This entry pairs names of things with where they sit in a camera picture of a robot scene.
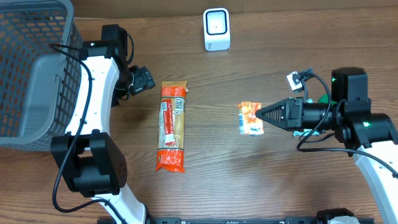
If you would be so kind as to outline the small orange snack box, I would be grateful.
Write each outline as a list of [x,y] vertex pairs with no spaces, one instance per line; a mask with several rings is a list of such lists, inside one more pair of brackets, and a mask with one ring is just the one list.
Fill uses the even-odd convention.
[[256,111],[261,109],[258,102],[243,101],[238,104],[239,133],[258,136],[264,134],[263,122],[256,117]]

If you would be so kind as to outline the green lid jar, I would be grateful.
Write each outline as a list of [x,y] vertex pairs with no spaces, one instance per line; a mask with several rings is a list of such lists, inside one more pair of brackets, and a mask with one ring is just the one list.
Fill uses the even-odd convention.
[[[329,97],[328,97],[328,95],[327,95],[327,94],[322,95],[322,96],[318,99],[317,103],[328,104],[328,103],[329,103]],[[331,101],[331,104],[332,104],[332,105],[336,105],[337,102],[332,100],[332,101]]]

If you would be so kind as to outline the orange spaghetti packet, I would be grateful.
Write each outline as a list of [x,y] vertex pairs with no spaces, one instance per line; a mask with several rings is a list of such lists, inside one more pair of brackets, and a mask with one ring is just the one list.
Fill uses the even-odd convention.
[[185,103],[188,82],[161,84],[156,170],[184,172]]

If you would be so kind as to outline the teal wet wipes pack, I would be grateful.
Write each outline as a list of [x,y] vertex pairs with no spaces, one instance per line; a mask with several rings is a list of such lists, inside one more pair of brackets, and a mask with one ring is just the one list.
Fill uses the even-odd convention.
[[293,131],[293,137],[308,136],[312,132],[311,129],[304,129],[301,131]]

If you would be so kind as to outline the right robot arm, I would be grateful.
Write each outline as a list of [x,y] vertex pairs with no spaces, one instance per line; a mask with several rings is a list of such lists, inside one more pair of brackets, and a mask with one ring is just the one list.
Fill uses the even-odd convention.
[[[256,117],[286,131],[299,131],[300,152],[344,152],[371,189],[381,218],[397,223],[397,129],[384,113],[372,113],[368,75],[360,67],[332,70],[326,99],[286,98],[256,111]],[[344,146],[304,148],[314,133],[329,131]]]

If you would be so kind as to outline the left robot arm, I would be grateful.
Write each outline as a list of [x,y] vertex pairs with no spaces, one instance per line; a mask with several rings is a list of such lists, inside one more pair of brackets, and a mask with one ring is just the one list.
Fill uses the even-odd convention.
[[99,203],[111,215],[111,223],[154,223],[148,208],[127,184],[127,162],[109,134],[110,111],[155,87],[146,67],[131,65],[134,42],[117,24],[104,25],[100,40],[71,46],[50,47],[78,62],[81,83],[72,118],[62,136],[52,138],[50,152],[58,165],[52,203],[71,213]]

